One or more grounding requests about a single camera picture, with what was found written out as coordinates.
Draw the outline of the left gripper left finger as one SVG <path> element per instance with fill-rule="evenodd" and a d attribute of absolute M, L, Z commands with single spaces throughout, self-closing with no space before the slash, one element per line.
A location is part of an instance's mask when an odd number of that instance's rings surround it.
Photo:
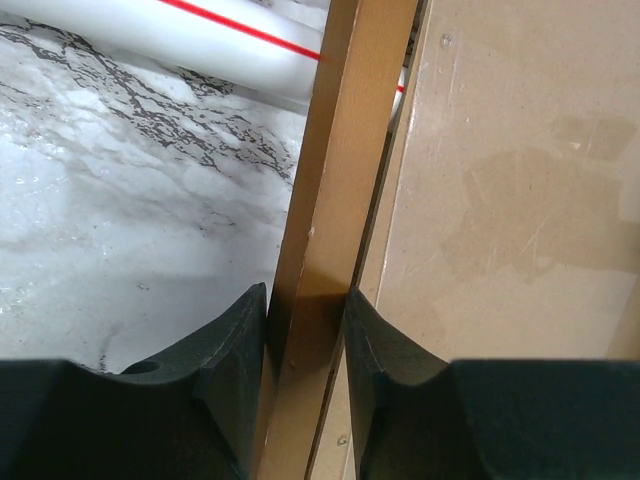
<path fill-rule="evenodd" d="M 247 479 L 266 287 L 118 374 L 68 360 L 1 364 L 5 479 Z"/>

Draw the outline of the brown wooden picture frame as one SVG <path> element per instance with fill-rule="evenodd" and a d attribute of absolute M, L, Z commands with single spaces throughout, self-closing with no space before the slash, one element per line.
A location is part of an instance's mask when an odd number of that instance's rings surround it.
<path fill-rule="evenodd" d="M 268 309 L 255 479 L 307 476 L 416 10 L 329 7 Z"/>

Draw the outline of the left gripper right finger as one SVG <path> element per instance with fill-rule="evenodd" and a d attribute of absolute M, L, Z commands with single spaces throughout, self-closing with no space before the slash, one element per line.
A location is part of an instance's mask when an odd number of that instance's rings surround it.
<path fill-rule="evenodd" d="M 635 479 L 635 361 L 445 362 L 359 290 L 343 314 L 360 479 Z"/>

